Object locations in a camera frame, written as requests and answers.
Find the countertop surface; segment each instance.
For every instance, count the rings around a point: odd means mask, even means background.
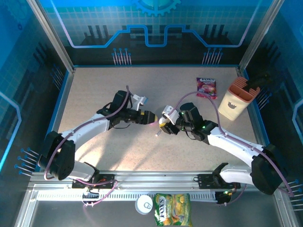
[[[174,106],[183,95],[196,91],[196,77],[216,80],[218,98],[214,102],[219,107],[237,73],[235,68],[204,67],[77,68],[59,132],[87,121],[111,102],[118,90],[126,90],[126,85],[133,94],[148,97],[142,110],[160,116],[166,105]],[[185,102],[193,102],[204,119],[217,122],[208,99],[191,95]],[[246,109],[235,121],[222,115],[220,119],[229,132],[256,142]],[[244,165],[228,152],[190,140],[185,133],[155,137],[158,131],[158,124],[111,129],[80,147],[75,158],[100,170],[214,170],[222,162]]]

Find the glass panel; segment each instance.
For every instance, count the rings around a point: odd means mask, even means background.
[[[271,0],[41,0],[75,65],[239,64]]]
[[[269,141],[284,154],[289,179],[303,181],[303,3],[285,1],[247,67],[250,78],[269,72],[273,82],[262,89],[257,104]],[[295,195],[301,199],[300,187]],[[303,212],[298,210],[303,223]]]
[[[66,69],[25,0],[0,1],[0,203],[14,226]]]

